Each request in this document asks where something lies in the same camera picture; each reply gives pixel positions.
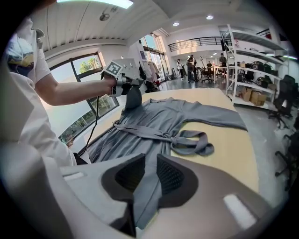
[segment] white sleeve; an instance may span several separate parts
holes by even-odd
[[[37,61],[36,61],[35,72],[36,72],[36,82],[38,82],[40,79],[44,78],[46,75],[51,73],[48,64],[46,63],[45,55],[42,49],[37,50]]]

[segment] concrete floor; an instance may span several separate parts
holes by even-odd
[[[159,86],[159,90],[168,91],[176,89],[191,88],[220,88],[224,94],[226,81],[219,78],[213,82],[191,82],[176,79],[167,81]],[[290,135],[289,130],[278,130],[277,122],[274,119],[268,119],[267,110],[257,107],[235,105],[247,126],[252,145],[255,151],[257,170],[259,175],[259,193],[272,206],[275,207],[287,199],[285,192],[286,175],[275,177],[276,171],[284,168],[282,159],[277,158],[274,153],[277,150],[285,151],[287,141],[283,140],[285,134]]]

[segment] gray bathrobe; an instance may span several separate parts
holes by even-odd
[[[179,132],[185,122],[247,130],[235,111],[173,98],[150,99],[135,109],[125,110],[114,126],[95,139],[87,150],[91,162],[146,154],[145,174],[134,191],[135,224],[141,229],[155,215],[161,197],[156,175],[157,154],[170,154],[171,149],[181,155],[205,156],[214,152],[204,132]],[[200,140],[187,139],[193,136],[199,136]]]

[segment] wooden table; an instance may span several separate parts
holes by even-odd
[[[184,99],[189,102],[198,101],[203,105],[213,105],[236,111],[232,102],[220,89],[182,89],[147,93],[142,96],[142,101],[152,99]],[[103,133],[119,119],[122,108],[114,112],[111,117],[99,122],[94,130],[92,139]],[[215,152],[210,156],[188,155],[182,156],[171,152],[172,156],[184,158],[192,162],[202,163],[221,169],[240,182],[258,192],[258,174],[256,159],[249,134],[245,130],[216,127],[198,122],[186,123],[181,130],[198,130],[206,132],[208,141],[215,147]]]

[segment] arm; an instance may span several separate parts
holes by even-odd
[[[89,82],[58,83],[48,74],[36,83],[37,94],[49,105],[69,105],[96,96],[111,94],[114,78]]]

